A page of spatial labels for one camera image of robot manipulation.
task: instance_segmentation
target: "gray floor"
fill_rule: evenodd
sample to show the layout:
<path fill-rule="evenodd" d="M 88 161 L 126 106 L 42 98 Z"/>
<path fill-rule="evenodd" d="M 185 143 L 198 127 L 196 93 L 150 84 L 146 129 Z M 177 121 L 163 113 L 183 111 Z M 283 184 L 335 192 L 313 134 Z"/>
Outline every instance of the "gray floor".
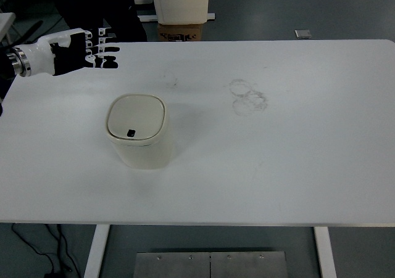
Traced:
<path fill-rule="evenodd" d="M 9 0 L 23 33 L 39 19 L 40 35 L 60 17 L 51 0 Z M 295 29 L 309 29 L 313 39 L 390 39 L 395 41 L 395 0 L 210 0 L 217 18 L 204 25 L 204 41 L 295 40 Z M 144 27 L 157 41 L 156 23 Z M 61 20 L 51 33 L 67 29 Z M 11 30 L 11 36 L 17 33 Z M 21 224 L 23 235 L 43 251 L 56 244 L 40 224 Z M 83 273 L 94 226 L 66 225 L 69 250 Z M 0 224 L 0 278 L 43 277 L 50 270 Z M 393 277 L 395 229 L 330 228 L 336 272 L 342 277 Z M 133 277 L 136 252 L 186 250 L 284 250 L 290 277 L 320 277 L 310 228 L 113 226 L 101 277 Z"/>

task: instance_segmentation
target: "cable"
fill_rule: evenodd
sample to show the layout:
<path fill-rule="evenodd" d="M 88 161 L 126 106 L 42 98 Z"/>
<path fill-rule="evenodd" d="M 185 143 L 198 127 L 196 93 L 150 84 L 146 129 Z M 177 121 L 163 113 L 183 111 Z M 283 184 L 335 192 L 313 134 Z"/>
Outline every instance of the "cable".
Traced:
<path fill-rule="evenodd" d="M 61 238 L 64 239 L 65 249 L 66 249 L 66 255 L 67 255 L 68 258 L 70 258 L 70 260 L 72 261 L 72 263 L 73 263 L 73 265 L 74 265 L 74 268 L 75 268 L 75 270 L 76 270 L 76 272 L 77 272 L 78 278 L 81 278 L 81 274 L 80 274 L 80 272 L 79 272 L 79 270 L 78 270 L 78 268 L 77 268 L 77 265 L 75 264 L 73 258 L 70 256 L 69 251 L 67 250 L 67 240 L 66 240 L 66 237 L 64 236 L 64 234 L 62 233 L 62 226 L 61 226 L 60 224 L 58 224 L 56 227 L 57 227 L 57 230 L 58 230 L 58 232 L 59 232 L 59 238 L 60 238 L 60 239 L 61 239 Z"/>
<path fill-rule="evenodd" d="M 37 41 L 40 37 L 46 35 L 47 32 L 49 32 L 51 29 L 53 29 L 62 19 L 63 19 L 63 17 L 60 16 L 60 18 L 58 19 L 58 21 L 55 22 L 55 24 L 53 24 L 53 26 L 51 26 L 51 27 L 48 28 L 45 32 L 43 32 L 42 34 L 40 34 L 39 36 L 35 37 L 32 41 L 29 41 L 29 42 L 34 43 L 34 42 Z"/>
<path fill-rule="evenodd" d="M 54 263 L 52 262 L 52 259 L 49 257 L 49 255 L 47 255 L 46 253 L 40 253 L 38 252 L 29 242 L 27 242 L 15 229 L 14 229 L 15 224 L 12 224 L 11 226 L 11 230 L 12 232 L 14 232 L 20 240 L 22 240 L 24 243 L 26 243 L 31 249 L 33 249 L 35 251 L 35 253 L 37 253 L 38 255 L 44 255 L 46 256 L 49 261 L 51 262 L 51 266 L 52 266 L 52 270 L 51 270 L 51 274 L 55 273 L 55 269 L 54 269 Z"/>
<path fill-rule="evenodd" d="M 62 260 L 62 257 L 61 257 L 61 255 L 60 255 L 60 251 L 61 251 L 60 246 L 61 246 L 62 240 L 52 232 L 52 230 L 51 230 L 51 228 L 49 227 L 48 224 L 45 224 L 45 227 L 47 228 L 48 232 L 49 232 L 49 233 L 56 239 L 56 241 L 57 241 L 57 254 L 56 254 L 56 256 L 57 256 L 57 259 L 59 260 L 60 269 L 61 269 L 62 271 L 63 271 L 63 269 L 66 269 L 68 272 L 72 272 L 72 271 L 73 271 L 72 268 L 70 268 L 70 267 Z"/>

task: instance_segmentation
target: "person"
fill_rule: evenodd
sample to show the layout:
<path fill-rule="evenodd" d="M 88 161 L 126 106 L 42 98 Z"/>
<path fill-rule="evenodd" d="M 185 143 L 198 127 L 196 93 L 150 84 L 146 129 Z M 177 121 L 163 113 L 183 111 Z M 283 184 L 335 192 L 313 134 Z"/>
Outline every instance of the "person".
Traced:
<path fill-rule="evenodd" d="M 135 0 L 54 0 L 69 28 L 103 27 L 105 20 L 118 42 L 144 42 L 147 35 L 135 7 Z"/>

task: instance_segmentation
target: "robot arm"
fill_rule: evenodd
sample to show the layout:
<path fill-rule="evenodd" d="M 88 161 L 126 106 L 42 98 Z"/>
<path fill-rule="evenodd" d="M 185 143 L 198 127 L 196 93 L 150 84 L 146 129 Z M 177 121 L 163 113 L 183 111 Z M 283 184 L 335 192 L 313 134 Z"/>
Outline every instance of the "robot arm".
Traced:
<path fill-rule="evenodd" d="M 11 52 L 0 55 L 1 74 L 31 76 L 38 73 L 63 75 L 83 67 L 117 68 L 115 57 L 106 52 L 117 52 L 117 47 L 104 47 L 113 43 L 110 28 L 93 31 L 76 28 L 42 36 L 34 44 L 18 45 Z"/>

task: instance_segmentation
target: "white container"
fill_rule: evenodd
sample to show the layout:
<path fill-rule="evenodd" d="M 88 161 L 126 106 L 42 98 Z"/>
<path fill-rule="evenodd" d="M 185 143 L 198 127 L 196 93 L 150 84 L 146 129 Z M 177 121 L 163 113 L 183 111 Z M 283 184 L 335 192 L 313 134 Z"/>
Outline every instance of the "white container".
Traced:
<path fill-rule="evenodd" d="M 154 0 L 160 24 L 201 24 L 207 21 L 209 0 Z"/>
<path fill-rule="evenodd" d="M 168 110 L 157 96 L 127 94 L 115 99 L 107 114 L 106 131 L 129 167 L 157 169 L 170 161 L 173 141 Z"/>

